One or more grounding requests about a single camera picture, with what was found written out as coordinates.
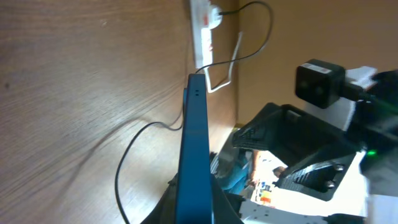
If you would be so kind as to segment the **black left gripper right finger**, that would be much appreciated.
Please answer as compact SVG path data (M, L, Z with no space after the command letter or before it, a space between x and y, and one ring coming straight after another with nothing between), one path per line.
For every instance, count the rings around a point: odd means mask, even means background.
M239 209L244 198L240 195L225 193L213 174L211 174L211 188L215 224L243 224Z

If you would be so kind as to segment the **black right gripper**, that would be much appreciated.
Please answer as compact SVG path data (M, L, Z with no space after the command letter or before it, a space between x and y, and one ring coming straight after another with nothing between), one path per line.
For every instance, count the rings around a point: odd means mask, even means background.
M233 134L232 145L269 150L286 166L273 184L322 201L333 198L359 147L342 130L291 105L268 103Z

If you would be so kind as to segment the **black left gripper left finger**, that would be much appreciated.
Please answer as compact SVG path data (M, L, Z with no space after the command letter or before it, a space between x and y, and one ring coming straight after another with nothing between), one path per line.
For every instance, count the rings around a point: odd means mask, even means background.
M178 177L175 175L168 182L167 189L153 211L148 214L141 224L174 224L177 182Z

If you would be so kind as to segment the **blue Galaxy smartphone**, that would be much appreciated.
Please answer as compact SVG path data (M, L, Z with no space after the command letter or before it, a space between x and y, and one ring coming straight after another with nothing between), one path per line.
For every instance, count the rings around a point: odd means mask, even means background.
M190 74L185 90L174 222L213 223L204 74Z

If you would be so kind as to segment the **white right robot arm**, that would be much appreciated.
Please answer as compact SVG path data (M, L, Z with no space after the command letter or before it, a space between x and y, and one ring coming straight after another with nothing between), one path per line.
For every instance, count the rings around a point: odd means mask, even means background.
M369 87L342 68L299 67L295 94L310 108L266 104L233 135L233 146L269 151L286 166L276 186L329 202L355 156L373 194L397 195L397 74L374 75Z

